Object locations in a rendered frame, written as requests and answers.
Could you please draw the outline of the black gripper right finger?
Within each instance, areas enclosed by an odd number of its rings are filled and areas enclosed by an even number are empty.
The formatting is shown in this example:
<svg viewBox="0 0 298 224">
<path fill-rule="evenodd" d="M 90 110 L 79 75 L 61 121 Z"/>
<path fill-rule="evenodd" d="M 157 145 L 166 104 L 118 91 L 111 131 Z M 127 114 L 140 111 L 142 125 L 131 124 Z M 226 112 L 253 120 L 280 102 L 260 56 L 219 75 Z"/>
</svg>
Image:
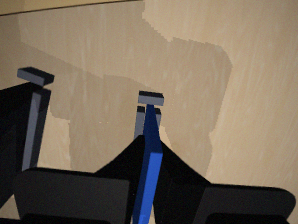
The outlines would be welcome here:
<svg viewBox="0 0 298 224">
<path fill-rule="evenodd" d="M 161 141 L 163 157 L 153 200 L 155 224 L 205 224 L 211 213 L 282 215 L 296 197 L 283 188 L 213 184 Z"/>
</svg>

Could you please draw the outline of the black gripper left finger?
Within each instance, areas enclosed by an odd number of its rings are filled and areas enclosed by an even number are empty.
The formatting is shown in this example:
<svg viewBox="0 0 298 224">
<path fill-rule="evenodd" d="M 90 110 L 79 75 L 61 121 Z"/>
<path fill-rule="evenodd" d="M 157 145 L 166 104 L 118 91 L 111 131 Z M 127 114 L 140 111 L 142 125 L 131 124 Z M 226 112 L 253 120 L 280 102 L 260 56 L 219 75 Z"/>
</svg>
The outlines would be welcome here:
<svg viewBox="0 0 298 224">
<path fill-rule="evenodd" d="M 27 213 L 130 224 L 145 150 L 145 135 L 92 172 L 32 167 L 12 189 L 20 220 Z"/>
</svg>

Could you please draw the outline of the blue notched board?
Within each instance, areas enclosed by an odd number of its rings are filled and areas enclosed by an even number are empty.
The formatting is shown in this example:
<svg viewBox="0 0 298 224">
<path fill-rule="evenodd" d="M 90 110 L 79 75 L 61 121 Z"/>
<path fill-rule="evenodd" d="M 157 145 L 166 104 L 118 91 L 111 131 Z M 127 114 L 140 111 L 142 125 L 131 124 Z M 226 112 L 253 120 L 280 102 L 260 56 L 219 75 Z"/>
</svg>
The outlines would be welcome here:
<svg viewBox="0 0 298 224">
<path fill-rule="evenodd" d="M 132 213 L 132 224 L 149 223 L 163 157 L 154 105 L 146 106 L 142 135 L 145 135 L 145 150 Z"/>
</svg>

